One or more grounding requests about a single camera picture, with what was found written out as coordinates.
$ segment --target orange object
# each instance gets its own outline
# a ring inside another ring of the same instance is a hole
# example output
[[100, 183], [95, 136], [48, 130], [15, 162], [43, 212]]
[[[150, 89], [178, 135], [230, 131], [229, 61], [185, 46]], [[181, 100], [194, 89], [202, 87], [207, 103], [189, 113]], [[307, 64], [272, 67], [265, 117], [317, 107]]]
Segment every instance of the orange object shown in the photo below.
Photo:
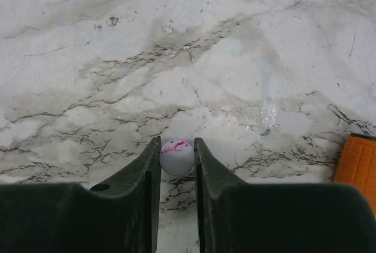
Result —
[[334, 181], [357, 187], [376, 215], [376, 137], [351, 133], [342, 151]]

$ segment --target screw hole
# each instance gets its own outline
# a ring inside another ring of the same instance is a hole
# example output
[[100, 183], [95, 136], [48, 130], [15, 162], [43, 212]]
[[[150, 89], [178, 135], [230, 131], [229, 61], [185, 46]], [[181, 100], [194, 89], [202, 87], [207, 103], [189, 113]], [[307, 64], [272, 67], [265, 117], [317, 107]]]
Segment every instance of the screw hole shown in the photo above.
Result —
[[90, 190], [91, 191], [104, 191], [104, 190], [109, 190], [110, 188], [111, 188], [111, 185], [109, 184], [96, 184]]

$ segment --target pink mark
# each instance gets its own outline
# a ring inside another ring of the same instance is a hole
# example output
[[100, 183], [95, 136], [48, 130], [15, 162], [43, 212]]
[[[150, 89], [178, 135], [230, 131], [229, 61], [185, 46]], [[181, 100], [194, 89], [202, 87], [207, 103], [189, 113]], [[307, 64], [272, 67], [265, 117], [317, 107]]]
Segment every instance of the pink mark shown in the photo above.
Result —
[[181, 143], [177, 143], [174, 145], [173, 148], [170, 148], [170, 147], [166, 147], [164, 149], [164, 153], [167, 153], [167, 152], [170, 152], [170, 151], [183, 151], [182, 149], [177, 149], [178, 146], [181, 146], [182, 144], [185, 144], [185, 142], [181, 142]]

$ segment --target white ball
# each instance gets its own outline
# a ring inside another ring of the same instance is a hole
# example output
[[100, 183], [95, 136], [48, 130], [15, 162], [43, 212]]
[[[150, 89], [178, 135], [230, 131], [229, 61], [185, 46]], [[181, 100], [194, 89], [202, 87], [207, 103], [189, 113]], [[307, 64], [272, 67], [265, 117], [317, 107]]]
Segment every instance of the white ball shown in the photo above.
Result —
[[159, 161], [166, 173], [173, 176], [185, 175], [194, 164], [193, 147], [184, 140], [168, 141], [160, 150]]

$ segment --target marble surface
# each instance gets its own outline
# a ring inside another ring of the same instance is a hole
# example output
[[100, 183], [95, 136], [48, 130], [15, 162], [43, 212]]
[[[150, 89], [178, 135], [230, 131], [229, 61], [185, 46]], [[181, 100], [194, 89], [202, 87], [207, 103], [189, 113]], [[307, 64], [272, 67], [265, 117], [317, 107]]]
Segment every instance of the marble surface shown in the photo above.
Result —
[[[0, 182], [90, 187], [149, 140], [205, 139], [249, 183], [333, 178], [376, 132], [376, 0], [0, 0]], [[198, 252], [162, 174], [158, 252]]]

